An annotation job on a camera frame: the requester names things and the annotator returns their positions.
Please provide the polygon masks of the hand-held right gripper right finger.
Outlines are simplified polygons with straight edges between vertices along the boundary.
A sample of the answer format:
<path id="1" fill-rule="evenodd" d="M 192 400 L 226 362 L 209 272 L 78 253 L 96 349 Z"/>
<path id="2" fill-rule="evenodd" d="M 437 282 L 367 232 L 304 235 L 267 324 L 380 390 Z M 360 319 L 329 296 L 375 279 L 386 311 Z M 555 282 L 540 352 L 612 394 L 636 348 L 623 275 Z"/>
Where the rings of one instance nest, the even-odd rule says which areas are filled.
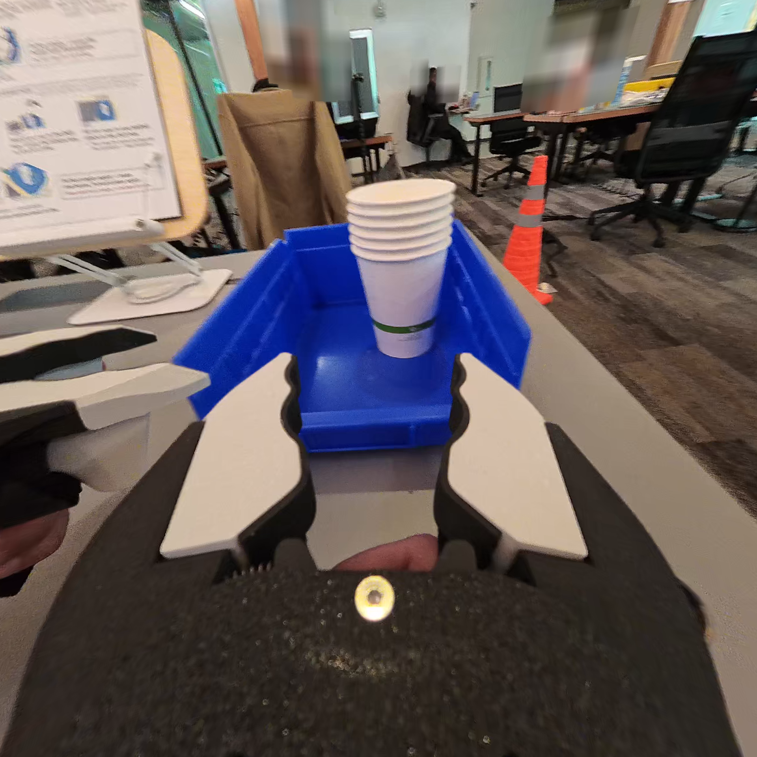
<path id="1" fill-rule="evenodd" d="M 477 569 L 507 573 L 524 553 L 589 556 L 546 422 L 470 353 L 455 357 L 450 438 L 434 489 L 439 555 L 463 544 Z"/>

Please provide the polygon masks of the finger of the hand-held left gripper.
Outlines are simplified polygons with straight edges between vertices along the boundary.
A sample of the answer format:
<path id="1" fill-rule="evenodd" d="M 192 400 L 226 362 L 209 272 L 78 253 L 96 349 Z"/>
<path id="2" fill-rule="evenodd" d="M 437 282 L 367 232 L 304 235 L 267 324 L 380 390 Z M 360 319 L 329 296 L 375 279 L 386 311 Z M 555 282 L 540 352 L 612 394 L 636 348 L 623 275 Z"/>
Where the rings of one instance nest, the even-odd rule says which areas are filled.
<path id="1" fill-rule="evenodd" d="M 2 421 L 68 404 L 84 429 L 97 431 L 147 416 L 210 384 L 208 374 L 174 364 L 7 383 L 1 388 Z"/>
<path id="2" fill-rule="evenodd" d="M 102 360 L 153 344 L 153 332 L 127 326 L 78 326 L 1 339 L 1 383 L 79 377 L 97 373 Z"/>

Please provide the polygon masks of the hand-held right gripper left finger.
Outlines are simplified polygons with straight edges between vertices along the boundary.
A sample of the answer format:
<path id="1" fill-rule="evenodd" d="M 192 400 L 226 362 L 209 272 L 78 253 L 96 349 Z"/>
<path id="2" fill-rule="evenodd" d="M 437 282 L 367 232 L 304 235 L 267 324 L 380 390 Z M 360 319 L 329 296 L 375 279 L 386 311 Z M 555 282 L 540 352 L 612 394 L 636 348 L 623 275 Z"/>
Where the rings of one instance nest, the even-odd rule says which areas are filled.
<path id="1" fill-rule="evenodd" d="M 300 437 L 298 361 L 280 353 L 207 414 L 160 545 L 165 559 L 227 553 L 243 570 L 307 543 L 316 516 Z"/>

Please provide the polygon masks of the blue plastic bin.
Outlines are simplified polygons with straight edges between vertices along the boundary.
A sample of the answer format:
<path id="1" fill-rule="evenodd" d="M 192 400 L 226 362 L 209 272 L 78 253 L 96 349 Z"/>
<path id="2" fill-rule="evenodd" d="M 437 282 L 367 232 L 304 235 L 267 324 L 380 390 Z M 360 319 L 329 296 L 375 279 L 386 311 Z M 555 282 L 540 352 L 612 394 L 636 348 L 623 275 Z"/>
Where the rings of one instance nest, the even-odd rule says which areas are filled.
<path id="1" fill-rule="evenodd" d="M 455 220 L 430 352 L 382 354 L 347 225 L 289 229 L 173 358 L 210 377 L 191 396 L 203 419 L 282 352 L 298 360 L 311 453 L 440 446 L 449 439 L 454 358 L 474 354 L 520 388 L 531 329 L 465 226 Z"/>

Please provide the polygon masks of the stack of nested paper cups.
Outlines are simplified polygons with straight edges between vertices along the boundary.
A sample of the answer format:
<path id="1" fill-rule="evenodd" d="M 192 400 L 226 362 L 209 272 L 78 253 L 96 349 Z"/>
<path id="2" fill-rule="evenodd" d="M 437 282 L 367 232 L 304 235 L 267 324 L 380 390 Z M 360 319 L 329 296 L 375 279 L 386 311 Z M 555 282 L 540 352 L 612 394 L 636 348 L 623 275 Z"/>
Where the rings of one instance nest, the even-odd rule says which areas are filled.
<path id="1" fill-rule="evenodd" d="M 456 193 L 449 180 L 411 178 L 346 194 L 350 247 L 386 356 L 411 359 L 433 347 Z"/>

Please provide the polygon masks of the person's left hand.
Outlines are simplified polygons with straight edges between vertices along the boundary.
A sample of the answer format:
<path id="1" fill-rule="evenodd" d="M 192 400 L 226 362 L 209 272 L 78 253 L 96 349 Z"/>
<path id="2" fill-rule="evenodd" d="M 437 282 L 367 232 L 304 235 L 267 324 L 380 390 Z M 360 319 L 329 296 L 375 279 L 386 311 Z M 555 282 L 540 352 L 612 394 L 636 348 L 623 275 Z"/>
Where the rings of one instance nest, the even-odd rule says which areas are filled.
<path id="1" fill-rule="evenodd" d="M 68 509 L 1 530 L 1 579 L 22 572 L 52 555 L 63 543 Z"/>

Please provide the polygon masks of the person's right hand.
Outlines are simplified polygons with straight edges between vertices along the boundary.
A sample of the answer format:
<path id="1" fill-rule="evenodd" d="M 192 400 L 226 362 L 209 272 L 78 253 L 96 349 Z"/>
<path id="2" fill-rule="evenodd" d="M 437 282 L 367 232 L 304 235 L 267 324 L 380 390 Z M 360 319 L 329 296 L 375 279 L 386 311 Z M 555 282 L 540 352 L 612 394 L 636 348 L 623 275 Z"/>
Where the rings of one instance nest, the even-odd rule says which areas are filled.
<path id="1" fill-rule="evenodd" d="M 438 562 L 438 538 L 412 535 L 392 543 L 364 550 L 337 563 L 339 572 L 430 572 Z"/>

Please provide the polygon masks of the orange traffic cone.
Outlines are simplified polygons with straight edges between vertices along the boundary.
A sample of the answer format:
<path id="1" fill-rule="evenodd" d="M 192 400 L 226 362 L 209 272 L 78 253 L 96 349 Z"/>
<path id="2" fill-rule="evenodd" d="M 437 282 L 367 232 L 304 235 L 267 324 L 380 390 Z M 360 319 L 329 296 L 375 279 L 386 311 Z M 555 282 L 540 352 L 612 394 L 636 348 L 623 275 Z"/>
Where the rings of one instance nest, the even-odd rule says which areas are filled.
<path id="1" fill-rule="evenodd" d="M 547 168 L 547 156 L 535 157 L 503 256 L 504 268 L 541 305 L 548 305 L 553 300 L 551 293 L 540 289 Z"/>

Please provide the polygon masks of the printed instruction sheet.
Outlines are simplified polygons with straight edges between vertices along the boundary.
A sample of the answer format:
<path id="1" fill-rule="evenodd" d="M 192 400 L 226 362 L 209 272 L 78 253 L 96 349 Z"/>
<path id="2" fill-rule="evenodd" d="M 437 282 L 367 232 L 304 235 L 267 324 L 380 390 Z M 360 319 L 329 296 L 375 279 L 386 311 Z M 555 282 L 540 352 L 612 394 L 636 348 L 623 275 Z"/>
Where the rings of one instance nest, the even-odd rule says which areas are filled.
<path id="1" fill-rule="evenodd" d="M 2 255 L 182 216 L 140 2 L 1 2 Z"/>

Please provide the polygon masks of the tan cloth cover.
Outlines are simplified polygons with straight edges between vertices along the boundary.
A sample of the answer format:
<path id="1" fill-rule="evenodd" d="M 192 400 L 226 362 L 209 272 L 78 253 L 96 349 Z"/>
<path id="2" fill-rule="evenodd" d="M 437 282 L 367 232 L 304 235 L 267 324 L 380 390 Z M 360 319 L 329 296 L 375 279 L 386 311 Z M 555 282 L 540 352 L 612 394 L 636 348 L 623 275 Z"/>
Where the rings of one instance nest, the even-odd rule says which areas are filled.
<path id="1" fill-rule="evenodd" d="M 289 229 L 347 222 L 351 176 L 325 103 L 267 89 L 218 95 L 216 106 L 249 249 Z"/>

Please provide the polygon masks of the black office chair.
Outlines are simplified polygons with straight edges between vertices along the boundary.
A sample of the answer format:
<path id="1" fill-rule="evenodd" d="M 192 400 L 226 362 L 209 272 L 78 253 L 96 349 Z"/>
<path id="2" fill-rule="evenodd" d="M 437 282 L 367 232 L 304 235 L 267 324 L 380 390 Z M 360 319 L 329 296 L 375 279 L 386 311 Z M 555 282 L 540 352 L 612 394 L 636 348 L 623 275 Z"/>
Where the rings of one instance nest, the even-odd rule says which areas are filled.
<path id="1" fill-rule="evenodd" d="M 500 86 L 494 89 L 494 113 L 505 114 L 510 111 L 521 112 L 523 97 L 523 84 Z M 528 180 L 531 172 L 522 166 L 520 158 L 528 152 L 535 150 L 542 144 L 542 139 L 534 129 L 525 123 L 522 116 L 512 119 L 500 119 L 489 125 L 489 152 L 500 159 L 509 159 L 509 163 L 481 180 L 481 187 L 486 188 L 488 183 L 495 182 L 502 175 L 507 175 L 506 186 L 509 187 L 513 176 L 522 175 Z"/>
<path id="2" fill-rule="evenodd" d="M 755 31 L 696 37 L 666 97 L 652 115 L 638 150 L 619 149 L 615 174 L 641 195 L 630 203 L 593 211 L 591 240 L 625 217 L 647 221 L 653 246 L 666 244 L 660 219 L 687 232 L 699 190 L 727 155 L 733 133 L 756 86 Z"/>

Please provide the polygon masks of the long wood-top desk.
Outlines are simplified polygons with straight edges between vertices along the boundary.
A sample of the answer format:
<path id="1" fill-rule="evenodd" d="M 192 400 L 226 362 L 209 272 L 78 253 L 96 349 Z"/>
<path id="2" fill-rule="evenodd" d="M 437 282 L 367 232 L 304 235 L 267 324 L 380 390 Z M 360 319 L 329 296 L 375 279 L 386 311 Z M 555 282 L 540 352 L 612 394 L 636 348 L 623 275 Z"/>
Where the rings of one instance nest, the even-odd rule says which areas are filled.
<path id="1" fill-rule="evenodd" d="M 542 114 L 525 114 L 519 111 L 496 112 L 482 116 L 465 116 L 464 120 L 475 128 L 475 150 L 472 160 L 472 179 L 470 184 L 471 193 L 481 196 L 483 187 L 483 178 L 480 173 L 480 155 L 481 155 L 481 128 L 490 126 L 493 123 L 522 118 L 524 122 L 541 131 L 547 138 L 546 155 L 548 157 L 547 176 L 546 176 L 546 194 L 551 187 L 551 183 L 556 181 L 563 167 L 566 146 L 569 135 L 577 128 L 586 127 L 593 122 L 615 122 L 617 120 L 628 120 L 634 123 L 648 121 L 651 115 L 659 109 L 661 102 L 646 103 L 634 107 L 620 107 L 591 111 L 572 111 L 572 112 L 551 112 Z"/>

